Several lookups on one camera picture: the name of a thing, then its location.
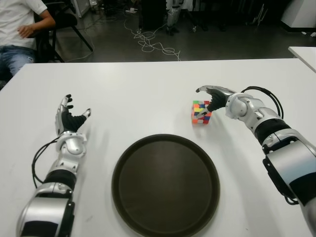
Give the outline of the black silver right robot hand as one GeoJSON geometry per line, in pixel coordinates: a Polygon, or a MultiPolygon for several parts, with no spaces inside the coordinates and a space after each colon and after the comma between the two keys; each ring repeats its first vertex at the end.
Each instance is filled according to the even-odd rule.
{"type": "Polygon", "coordinates": [[[220,108],[224,108],[226,106],[228,98],[236,93],[233,90],[213,85],[204,85],[196,89],[196,93],[199,93],[201,91],[204,91],[207,94],[211,95],[212,99],[210,104],[201,112],[199,112],[197,118],[202,118],[210,112],[213,112],[220,108]]]}

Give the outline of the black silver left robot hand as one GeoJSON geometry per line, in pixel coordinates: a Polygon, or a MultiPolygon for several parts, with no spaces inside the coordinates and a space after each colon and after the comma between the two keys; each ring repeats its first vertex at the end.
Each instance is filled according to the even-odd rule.
{"type": "Polygon", "coordinates": [[[70,112],[73,105],[68,105],[72,102],[72,96],[70,94],[63,97],[60,105],[57,108],[55,116],[55,130],[58,136],[61,136],[64,132],[77,132],[78,129],[85,123],[85,121],[91,116],[91,109],[87,109],[80,116],[73,116],[70,112]]]}

